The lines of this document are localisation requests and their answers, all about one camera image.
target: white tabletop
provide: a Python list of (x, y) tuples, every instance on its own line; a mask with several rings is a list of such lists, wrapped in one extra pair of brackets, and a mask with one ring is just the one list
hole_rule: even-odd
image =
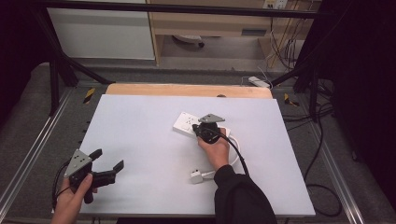
[[(95, 172), (124, 160), (116, 184), (99, 188), (81, 213), (109, 216), (214, 215), (213, 180), (193, 185), (190, 172), (212, 170), (195, 139), (173, 131), (184, 111), (197, 117), (212, 113), (226, 119), (253, 181), (277, 216), (315, 214), (291, 148), (276, 100), (248, 98), (103, 95), (80, 150), (97, 148), (103, 156)], [(230, 159), (236, 154), (231, 149)], [(242, 174), (238, 162), (234, 169)]]

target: wooden edge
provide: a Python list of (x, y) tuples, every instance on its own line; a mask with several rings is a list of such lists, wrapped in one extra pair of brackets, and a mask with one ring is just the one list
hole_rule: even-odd
[(106, 94), (114, 95), (168, 95), (168, 96), (213, 96), (234, 98), (272, 99), (267, 88), (239, 86), (203, 86), (177, 84), (120, 84), (108, 86)]

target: wall outlet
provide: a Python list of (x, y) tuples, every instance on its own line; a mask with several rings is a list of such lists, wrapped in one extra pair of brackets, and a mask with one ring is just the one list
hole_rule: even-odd
[(276, 0), (265, 0), (262, 8), (275, 8)]
[(173, 129), (174, 131), (196, 138), (195, 132), (192, 130), (192, 124), (199, 125), (198, 117), (188, 114), (186, 112), (181, 112), (178, 116)]
[(274, 9), (285, 9), (288, 0), (276, 0)]

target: black jacket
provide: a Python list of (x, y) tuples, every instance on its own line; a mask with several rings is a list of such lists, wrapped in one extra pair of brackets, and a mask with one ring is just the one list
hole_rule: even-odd
[(249, 176), (237, 175), (231, 165), (225, 165), (217, 170), (215, 182), (219, 187), (215, 194), (217, 224), (276, 223), (267, 197)]

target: power strip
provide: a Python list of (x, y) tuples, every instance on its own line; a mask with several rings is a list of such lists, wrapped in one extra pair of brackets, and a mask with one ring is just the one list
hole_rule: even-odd
[(248, 81), (258, 87), (268, 88), (270, 85), (257, 77), (250, 77)]
[[(198, 121), (198, 119), (199, 118), (194, 115), (191, 115), (186, 112), (181, 112), (181, 114), (178, 116), (178, 118), (173, 126), (173, 130), (178, 133), (184, 134), (186, 136), (196, 138), (197, 135), (192, 130), (192, 124), (199, 125), (200, 122)], [(225, 131), (226, 131), (226, 136), (228, 137), (230, 135), (231, 130), (228, 128), (225, 128)]]

